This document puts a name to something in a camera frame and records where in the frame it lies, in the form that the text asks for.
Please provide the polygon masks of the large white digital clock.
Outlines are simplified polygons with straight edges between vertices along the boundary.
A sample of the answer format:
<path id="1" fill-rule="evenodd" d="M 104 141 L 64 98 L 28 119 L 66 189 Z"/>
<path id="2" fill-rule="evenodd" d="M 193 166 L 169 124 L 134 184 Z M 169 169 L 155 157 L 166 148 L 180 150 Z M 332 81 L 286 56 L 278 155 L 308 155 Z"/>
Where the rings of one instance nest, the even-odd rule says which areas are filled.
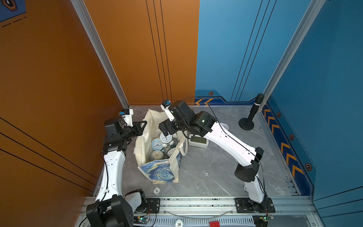
<path id="1" fill-rule="evenodd" d="M 194 136 L 193 138 L 188 139 L 188 143 L 193 147 L 207 148 L 209 145 L 209 140 L 200 136 Z"/>

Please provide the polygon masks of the white twin-bell alarm clock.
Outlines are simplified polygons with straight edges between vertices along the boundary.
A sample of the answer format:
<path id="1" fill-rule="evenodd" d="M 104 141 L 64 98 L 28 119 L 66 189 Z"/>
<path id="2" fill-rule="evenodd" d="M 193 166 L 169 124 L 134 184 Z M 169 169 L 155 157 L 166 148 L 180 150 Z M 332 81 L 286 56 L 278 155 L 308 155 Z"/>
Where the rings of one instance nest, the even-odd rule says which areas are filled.
<path id="1" fill-rule="evenodd" d="M 163 133 L 161 133 L 160 137 L 159 137 L 159 141 L 163 147 L 167 147 L 173 141 L 173 136 L 170 134 L 167 134 L 165 136 Z"/>

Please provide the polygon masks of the cream canvas bag starry print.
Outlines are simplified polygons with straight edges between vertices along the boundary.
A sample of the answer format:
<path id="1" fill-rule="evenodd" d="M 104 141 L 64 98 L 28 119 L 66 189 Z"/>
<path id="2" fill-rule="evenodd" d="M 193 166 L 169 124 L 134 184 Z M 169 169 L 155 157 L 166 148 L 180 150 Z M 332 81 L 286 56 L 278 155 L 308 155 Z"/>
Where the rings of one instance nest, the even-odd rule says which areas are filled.
<path id="1" fill-rule="evenodd" d="M 151 143 L 153 139 L 159 139 L 162 133 L 159 129 L 159 124 L 167 119 L 166 113 L 149 109 L 144 117 L 147 125 L 143 135 L 137 137 L 134 148 L 138 169 L 153 184 L 178 183 L 181 160 L 188 152 L 187 139 L 179 131 L 172 135 L 173 141 L 161 150 L 164 152 L 164 159 L 150 161 L 149 156 L 154 151 Z M 176 148 L 176 151 L 167 159 L 166 153 L 170 148 Z"/>

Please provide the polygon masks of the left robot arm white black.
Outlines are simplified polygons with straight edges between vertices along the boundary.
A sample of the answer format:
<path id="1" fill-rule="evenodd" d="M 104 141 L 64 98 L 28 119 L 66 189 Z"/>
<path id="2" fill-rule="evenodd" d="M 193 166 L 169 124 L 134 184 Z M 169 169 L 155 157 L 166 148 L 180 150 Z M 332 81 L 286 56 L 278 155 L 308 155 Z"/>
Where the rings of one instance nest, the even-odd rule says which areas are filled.
<path id="1" fill-rule="evenodd" d="M 133 138 L 143 134 L 146 125 L 146 121 L 133 122 L 128 116 L 105 121 L 107 136 L 102 150 L 103 177 L 95 202 L 86 210 L 90 226 L 132 227 L 135 212 L 150 211 L 142 189 L 126 195 L 122 193 L 126 149 Z"/>

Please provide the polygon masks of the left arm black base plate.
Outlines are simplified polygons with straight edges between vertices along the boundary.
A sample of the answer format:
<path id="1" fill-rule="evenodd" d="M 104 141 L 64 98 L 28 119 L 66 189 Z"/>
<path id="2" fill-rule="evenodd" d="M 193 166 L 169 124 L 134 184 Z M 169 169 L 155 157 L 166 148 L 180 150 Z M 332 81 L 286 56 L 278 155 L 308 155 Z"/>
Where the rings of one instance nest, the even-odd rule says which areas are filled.
<path id="1" fill-rule="evenodd" d="M 160 211 L 160 202 L 161 202 L 160 198 L 147 197 L 146 204 L 140 205 L 136 209 L 134 214 L 147 214 L 147 213 L 158 214 Z"/>

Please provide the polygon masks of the dark teal alarm clock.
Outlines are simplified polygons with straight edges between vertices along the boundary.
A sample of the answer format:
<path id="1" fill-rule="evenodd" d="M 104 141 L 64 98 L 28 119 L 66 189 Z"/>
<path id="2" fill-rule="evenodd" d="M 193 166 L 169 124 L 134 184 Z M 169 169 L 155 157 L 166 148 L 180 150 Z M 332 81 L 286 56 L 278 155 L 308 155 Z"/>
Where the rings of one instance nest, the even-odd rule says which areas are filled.
<path id="1" fill-rule="evenodd" d="M 170 148 L 168 151 L 167 151 L 167 153 L 166 153 L 166 158 L 168 159 L 168 158 L 170 158 L 173 154 L 174 154 L 174 152 L 176 151 L 176 148 Z"/>

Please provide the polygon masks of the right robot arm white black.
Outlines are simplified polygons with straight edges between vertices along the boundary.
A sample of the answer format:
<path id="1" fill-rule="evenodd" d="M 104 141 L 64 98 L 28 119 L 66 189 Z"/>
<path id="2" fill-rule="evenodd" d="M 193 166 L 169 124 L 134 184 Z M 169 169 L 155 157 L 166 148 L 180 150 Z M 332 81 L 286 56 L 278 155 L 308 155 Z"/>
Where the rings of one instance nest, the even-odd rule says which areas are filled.
<path id="1" fill-rule="evenodd" d="M 254 148 L 242 142 L 220 124 L 214 113 L 195 113 L 183 100 L 174 103 L 168 99 L 164 100 L 161 108 L 168 117 L 159 124 L 163 135 L 173 135 L 179 131 L 189 132 L 193 136 L 198 135 L 217 144 L 238 162 L 234 174 L 244 182 L 249 194 L 249 209 L 258 213 L 276 211 L 258 174 L 264 153 L 262 148 Z"/>

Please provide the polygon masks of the yellow blue twin-bell clock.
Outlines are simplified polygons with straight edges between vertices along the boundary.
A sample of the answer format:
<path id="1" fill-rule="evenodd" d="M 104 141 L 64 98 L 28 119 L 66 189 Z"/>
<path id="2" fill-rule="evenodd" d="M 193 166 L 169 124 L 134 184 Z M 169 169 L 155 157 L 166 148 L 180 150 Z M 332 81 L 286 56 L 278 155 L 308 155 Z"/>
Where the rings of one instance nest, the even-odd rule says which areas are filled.
<path id="1" fill-rule="evenodd" d="M 158 138 L 153 139 L 151 146 L 152 146 L 153 150 L 162 150 L 163 149 L 163 144 L 160 142 L 160 139 L 158 139 Z"/>

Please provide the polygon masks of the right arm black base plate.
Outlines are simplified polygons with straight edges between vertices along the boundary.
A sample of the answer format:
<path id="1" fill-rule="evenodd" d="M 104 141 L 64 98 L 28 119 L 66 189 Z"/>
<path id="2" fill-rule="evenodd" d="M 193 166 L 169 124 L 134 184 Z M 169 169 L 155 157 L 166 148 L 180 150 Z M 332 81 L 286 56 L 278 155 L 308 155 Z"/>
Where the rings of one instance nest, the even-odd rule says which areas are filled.
<path id="1" fill-rule="evenodd" d="M 238 213 L 275 213 L 275 206 L 269 197 L 265 197 L 262 203 L 257 203 L 249 198 L 235 198 L 235 206 Z"/>

